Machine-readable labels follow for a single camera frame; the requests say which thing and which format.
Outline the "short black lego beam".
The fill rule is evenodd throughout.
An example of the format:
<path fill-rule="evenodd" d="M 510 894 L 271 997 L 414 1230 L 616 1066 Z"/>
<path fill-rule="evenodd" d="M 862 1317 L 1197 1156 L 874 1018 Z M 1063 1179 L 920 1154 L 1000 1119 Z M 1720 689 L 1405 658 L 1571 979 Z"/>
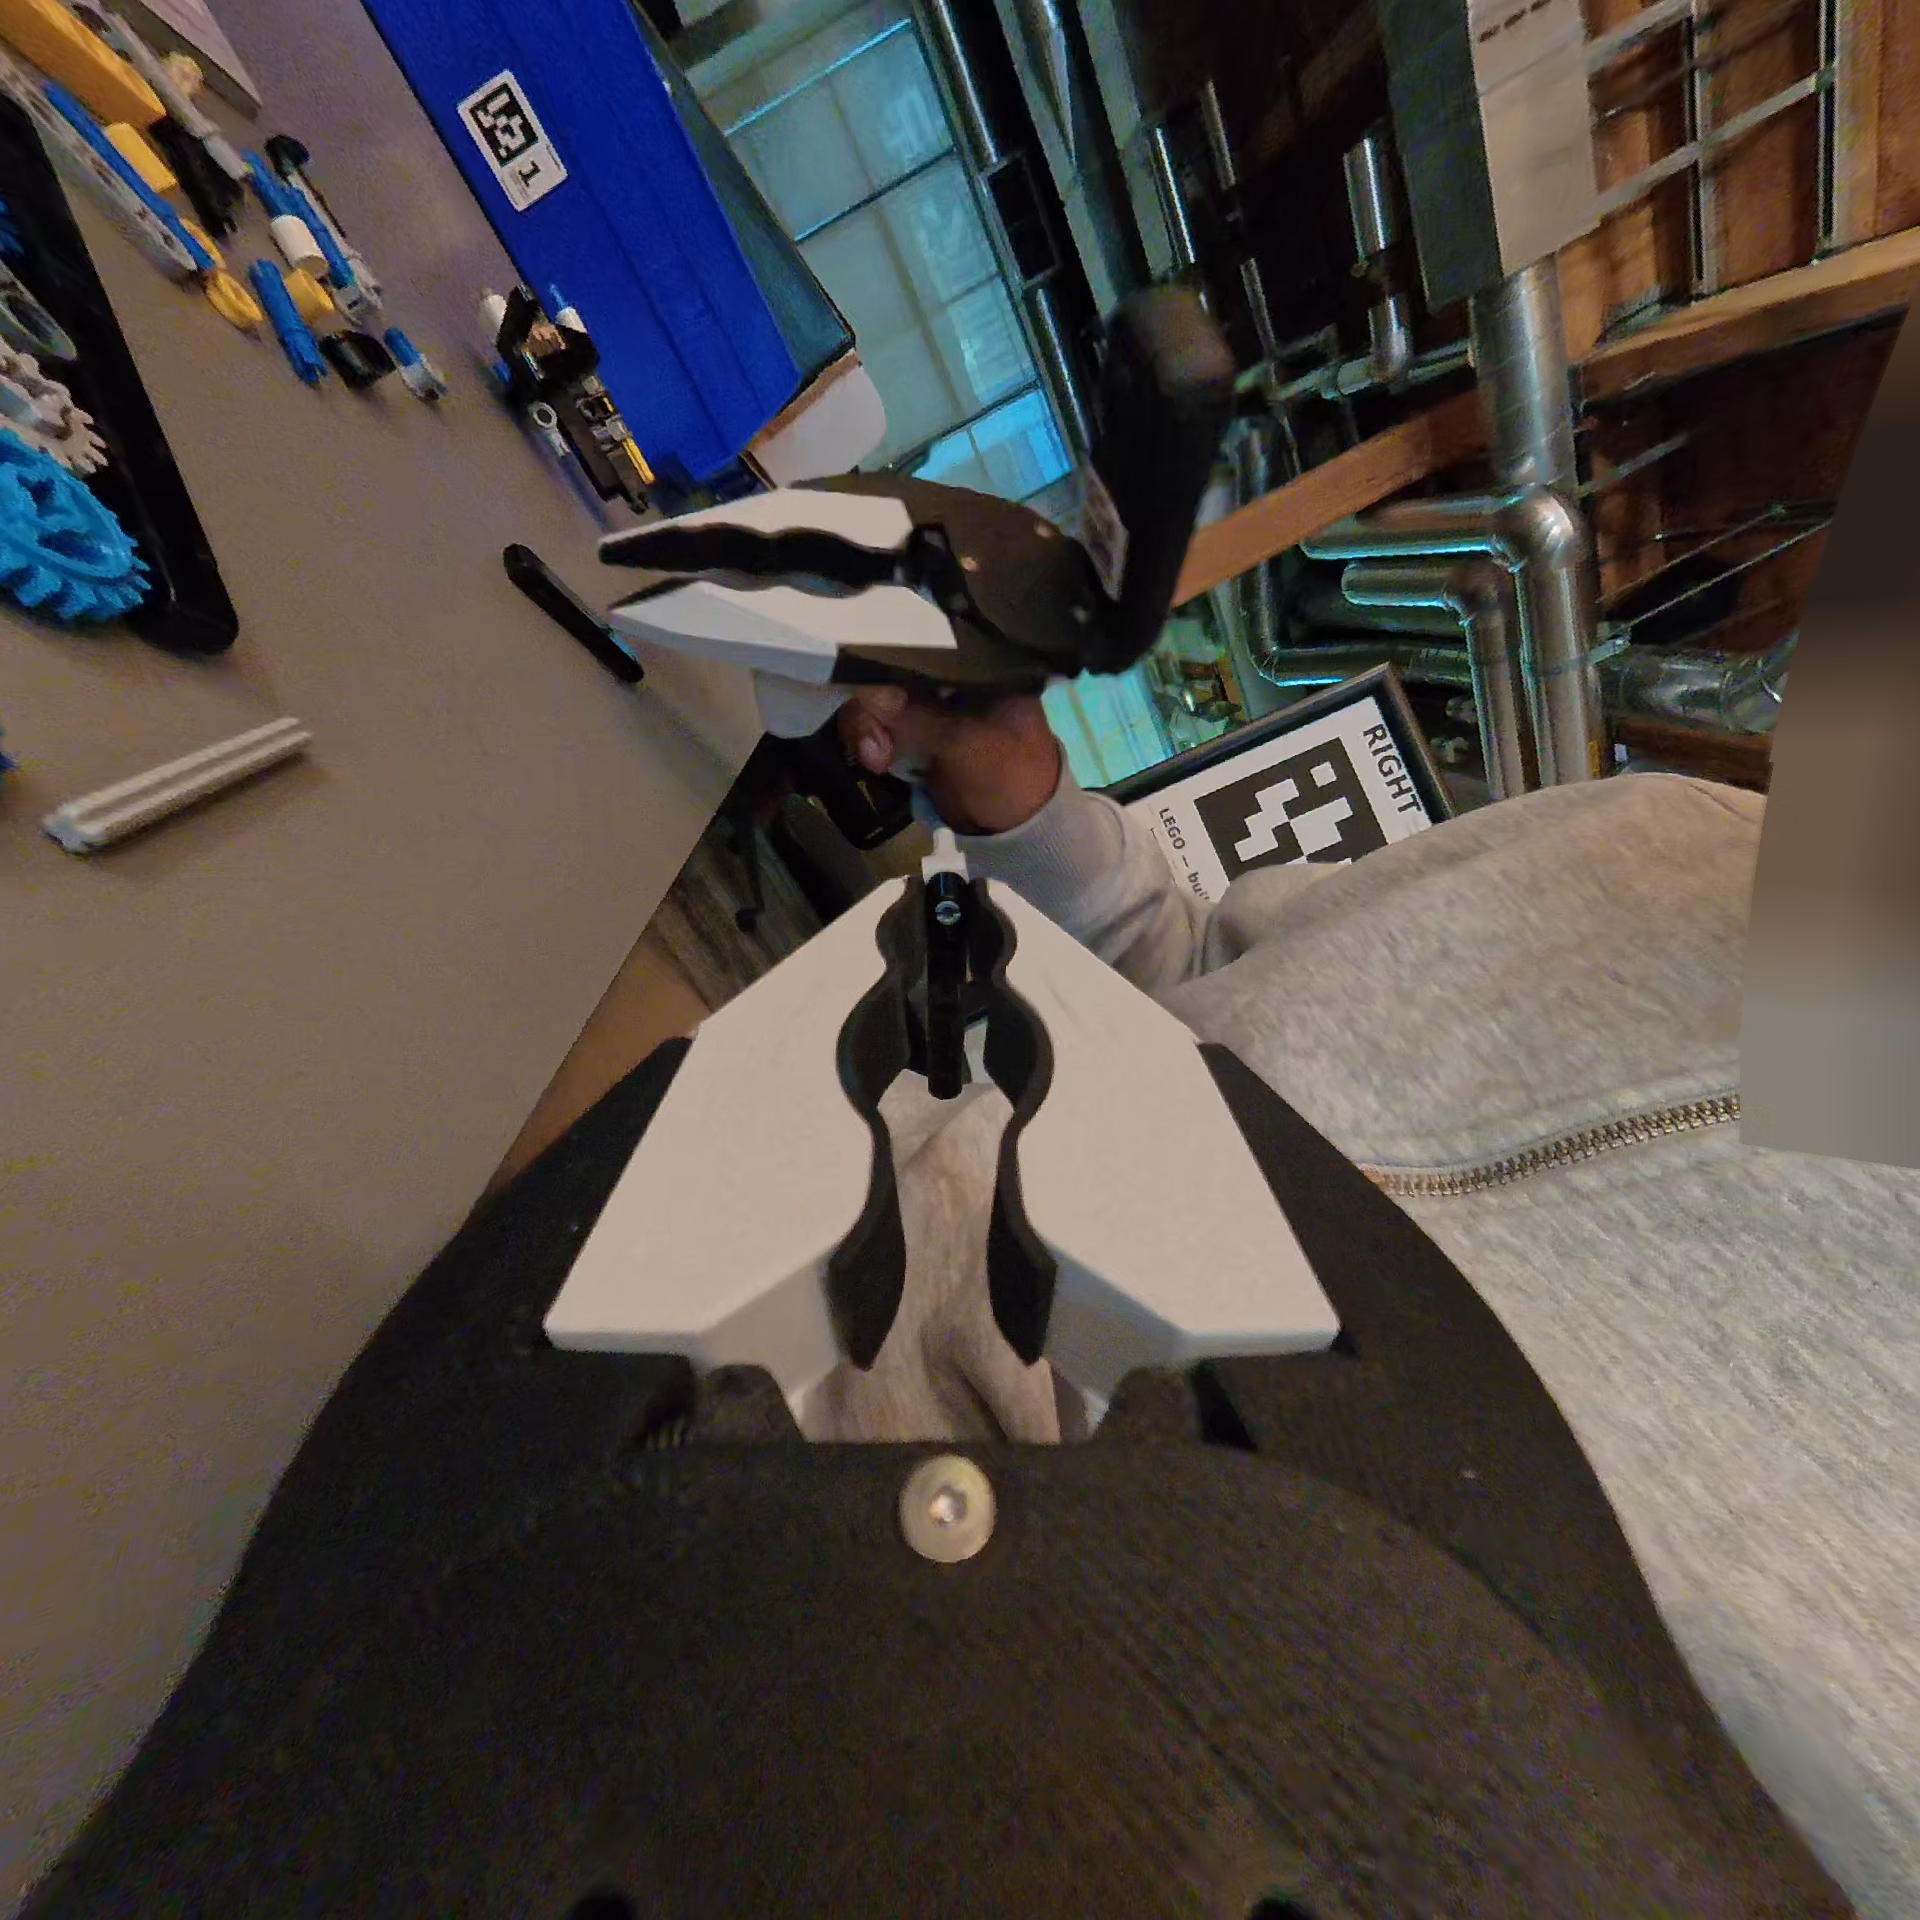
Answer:
<path fill-rule="evenodd" d="M 645 681 L 645 667 L 611 635 L 606 615 L 589 609 L 561 575 L 547 566 L 528 545 L 506 545 L 499 550 L 499 566 L 515 593 L 531 603 L 553 627 L 571 637 L 611 681 L 634 689 Z"/>

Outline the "short grey lego beam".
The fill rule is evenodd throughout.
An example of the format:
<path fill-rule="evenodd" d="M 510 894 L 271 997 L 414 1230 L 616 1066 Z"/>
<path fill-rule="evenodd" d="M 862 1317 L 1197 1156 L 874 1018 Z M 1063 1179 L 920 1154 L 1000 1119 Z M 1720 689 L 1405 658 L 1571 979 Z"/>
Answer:
<path fill-rule="evenodd" d="M 165 276 L 171 282 L 201 282 L 199 276 L 182 276 L 171 259 L 159 252 L 161 236 L 154 236 L 143 222 L 137 217 L 137 207 L 121 202 L 112 180 L 103 180 L 90 171 L 90 164 L 82 154 L 73 154 L 65 148 L 63 140 L 57 135 L 57 127 L 49 127 L 46 122 L 46 103 L 38 95 L 38 82 L 42 78 L 34 75 L 30 68 L 17 66 L 11 60 L 3 60 L 1 66 L 1 90 L 3 95 L 23 109 L 34 133 L 38 135 L 38 145 L 47 150 L 54 163 L 54 169 L 61 173 L 61 180 L 74 186 L 77 193 L 86 195 L 97 203 L 97 207 L 117 222 L 119 231 L 134 245 Z"/>

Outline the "person's right hand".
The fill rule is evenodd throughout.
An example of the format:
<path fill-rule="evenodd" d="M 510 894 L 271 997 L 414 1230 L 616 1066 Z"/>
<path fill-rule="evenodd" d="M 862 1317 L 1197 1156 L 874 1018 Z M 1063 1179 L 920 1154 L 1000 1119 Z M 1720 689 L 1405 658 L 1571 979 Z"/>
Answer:
<path fill-rule="evenodd" d="M 1037 695 L 974 709 L 862 689 L 838 706 L 833 731 L 858 769 L 917 786 L 942 826 L 970 836 L 1026 826 L 1067 772 Z"/>

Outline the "wooden ceiling beam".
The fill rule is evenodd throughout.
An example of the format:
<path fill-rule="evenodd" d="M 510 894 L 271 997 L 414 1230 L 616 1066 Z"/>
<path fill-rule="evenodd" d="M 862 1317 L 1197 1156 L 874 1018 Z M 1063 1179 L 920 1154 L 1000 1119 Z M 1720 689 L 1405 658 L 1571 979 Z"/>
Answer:
<path fill-rule="evenodd" d="M 1643 403 L 1693 378 L 1897 319 L 1914 284 L 1917 228 L 1906 227 L 1806 268 L 1711 295 L 1593 348 L 1575 367 L 1576 396 L 1586 409 Z M 1334 521 L 1480 458 L 1488 444 L 1489 427 L 1473 396 L 1454 396 L 1374 434 L 1222 518 L 1197 526 L 1173 606 L 1182 609 Z"/>

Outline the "yellow lego frame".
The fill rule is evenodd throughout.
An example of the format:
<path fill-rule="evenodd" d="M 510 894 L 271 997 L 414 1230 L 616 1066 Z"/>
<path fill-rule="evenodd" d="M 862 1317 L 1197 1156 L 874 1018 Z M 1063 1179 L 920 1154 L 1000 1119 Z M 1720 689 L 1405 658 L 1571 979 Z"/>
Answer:
<path fill-rule="evenodd" d="M 151 127 L 167 117 L 151 82 L 59 3 L 1 3 L 1 41 L 106 126 Z"/>

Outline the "metal duct pipes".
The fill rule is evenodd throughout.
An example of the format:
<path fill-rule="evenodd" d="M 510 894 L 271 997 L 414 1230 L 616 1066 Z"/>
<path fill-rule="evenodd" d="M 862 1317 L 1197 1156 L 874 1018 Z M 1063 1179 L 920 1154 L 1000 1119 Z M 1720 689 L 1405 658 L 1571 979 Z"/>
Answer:
<path fill-rule="evenodd" d="M 1470 346 L 1499 492 L 1394 500 L 1333 521 L 1303 540 L 1303 554 L 1341 566 L 1350 609 L 1454 617 L 1491 799 L 1602 778 L 1614 764 L 1607 700 L 1669 725 L 1768 737 L 1792 635 L 1733 657 L 1599 633 L 1597 550 L 1576 495 L 1568 340 L 1546 259 L 1471 297 Z"/>

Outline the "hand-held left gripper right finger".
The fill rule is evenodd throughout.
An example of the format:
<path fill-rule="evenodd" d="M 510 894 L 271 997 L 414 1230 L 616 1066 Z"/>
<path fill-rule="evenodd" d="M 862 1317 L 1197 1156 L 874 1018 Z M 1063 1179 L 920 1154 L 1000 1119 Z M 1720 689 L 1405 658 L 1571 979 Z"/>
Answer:
<path fill-rule="evenodd" d="M 1168 1009 L 1007 887 L 976 887 L 999 1135 L 992 1318 L 1109 1403 L 1143 1369 L 1327 1354 L 1338 1322 L 1213 1075 Z"/>

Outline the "black lego assembly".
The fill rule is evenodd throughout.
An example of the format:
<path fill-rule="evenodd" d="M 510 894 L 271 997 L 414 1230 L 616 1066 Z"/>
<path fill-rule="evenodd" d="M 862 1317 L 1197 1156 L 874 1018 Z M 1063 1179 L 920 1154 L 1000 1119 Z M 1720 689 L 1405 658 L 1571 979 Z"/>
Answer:
<path fill-rule="evenodd" d="M 600 353 L 577 308 L 557 287 L 539 300 L 521 284 L 506 295 L 483 292 L 477 317 L 510 412 L 575 465 L 600 500 L 645 513 L 655 475 L 600 378 Z"/>

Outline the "black lego axle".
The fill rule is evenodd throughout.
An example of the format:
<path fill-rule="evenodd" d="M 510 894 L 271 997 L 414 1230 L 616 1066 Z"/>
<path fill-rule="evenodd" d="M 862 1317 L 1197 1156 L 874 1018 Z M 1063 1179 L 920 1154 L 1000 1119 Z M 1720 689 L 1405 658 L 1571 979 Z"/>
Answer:
<path fill-rule="evenodd" d="M 958 870 L 922 878 L 922 1077 L 936 1100 L 954 1100 L 969 1084 L 970 901 L 970 881 Z"/>

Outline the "white board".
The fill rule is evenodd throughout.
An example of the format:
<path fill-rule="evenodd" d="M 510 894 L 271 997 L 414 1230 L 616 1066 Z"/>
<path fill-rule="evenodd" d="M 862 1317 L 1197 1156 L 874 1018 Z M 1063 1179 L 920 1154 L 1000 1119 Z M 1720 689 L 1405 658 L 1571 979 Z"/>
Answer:
<path fill-rule="evenodd" d="M 856 350 L 841 353 L 739 452 L 768 487 L 849 474 L 886 438 L 886 413 Z"/>

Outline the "large blue lego gear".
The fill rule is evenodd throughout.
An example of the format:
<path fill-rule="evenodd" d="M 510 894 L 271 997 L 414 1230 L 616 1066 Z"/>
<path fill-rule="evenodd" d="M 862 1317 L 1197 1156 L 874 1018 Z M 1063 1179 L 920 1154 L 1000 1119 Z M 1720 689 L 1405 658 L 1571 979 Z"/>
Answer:
<path fill-rule="evenodd" d="M 142 609 L 151 573 L 123 524 L 47 452 L 1 433 L 1 594 L 59 627 Z"/>

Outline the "person's right forearm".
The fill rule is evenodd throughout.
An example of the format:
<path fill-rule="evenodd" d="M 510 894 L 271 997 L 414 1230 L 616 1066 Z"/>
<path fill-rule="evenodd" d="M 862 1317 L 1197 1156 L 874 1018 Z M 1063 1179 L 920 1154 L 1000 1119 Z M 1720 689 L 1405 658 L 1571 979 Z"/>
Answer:
<path fill-rule="evenodd" d="M 1040 812 L 1005 833 L 958 833 L 974 876 L 1000 882 L 1150 997 L 1230 958 L 1210 906 L 1173 878 L 1152 833 L 1070 770 Z"/>

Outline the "black tray with gears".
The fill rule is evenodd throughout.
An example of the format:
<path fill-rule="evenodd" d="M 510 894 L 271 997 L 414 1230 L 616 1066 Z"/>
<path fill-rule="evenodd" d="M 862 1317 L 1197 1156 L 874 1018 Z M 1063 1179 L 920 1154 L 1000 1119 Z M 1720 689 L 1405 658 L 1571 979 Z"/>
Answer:
<path fill-rule="evenodd" d="M 237 612 L 79 231 L 77 196 L 59 179 L 53 138 L 23 105 L 3 103 L 3 268 L 73 346 L 46 366 L 103 445 L 103 465 L 77 483 L 114 516 L 139 562 L 139 597 L 121 617 L 167 654 L 213 658 L 233 646 Z"/>

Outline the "grey ridged lego piece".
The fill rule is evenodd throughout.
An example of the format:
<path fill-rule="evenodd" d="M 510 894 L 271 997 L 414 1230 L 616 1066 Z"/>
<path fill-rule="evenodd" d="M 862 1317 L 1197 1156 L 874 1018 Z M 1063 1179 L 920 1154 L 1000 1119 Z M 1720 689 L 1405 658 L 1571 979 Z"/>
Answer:
<path fill-rule="evenodd" d="M 94 858 L 299 761 L 311 740 L 305 725 L 275 718 L 69 799 L 38 828 L 59 851 Z"/>

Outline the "framed marker poster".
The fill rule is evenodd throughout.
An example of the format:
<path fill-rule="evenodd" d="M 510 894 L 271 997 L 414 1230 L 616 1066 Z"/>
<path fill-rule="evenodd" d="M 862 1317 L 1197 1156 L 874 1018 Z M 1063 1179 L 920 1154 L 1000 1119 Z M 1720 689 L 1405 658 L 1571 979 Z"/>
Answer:
<path fill-rule="evenodd" d="M 1216 906 L 1247 873 L 1350 867 L 1455 815 L 1390 663 L 1106 788 L 1177 889 Z"/>

